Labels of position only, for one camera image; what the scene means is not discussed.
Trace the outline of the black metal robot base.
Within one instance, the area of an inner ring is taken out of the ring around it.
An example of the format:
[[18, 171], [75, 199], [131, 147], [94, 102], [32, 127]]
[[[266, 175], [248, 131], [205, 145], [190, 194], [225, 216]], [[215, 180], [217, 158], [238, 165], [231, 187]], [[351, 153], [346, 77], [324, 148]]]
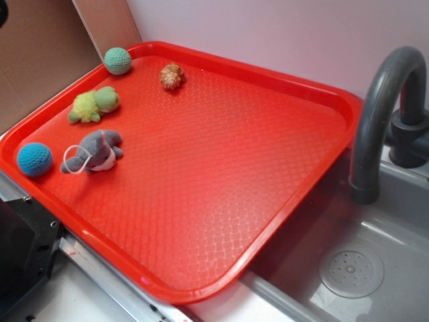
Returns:
[[50, 279], [62, 228], [35, 199], [1, 201], [2, 317]]

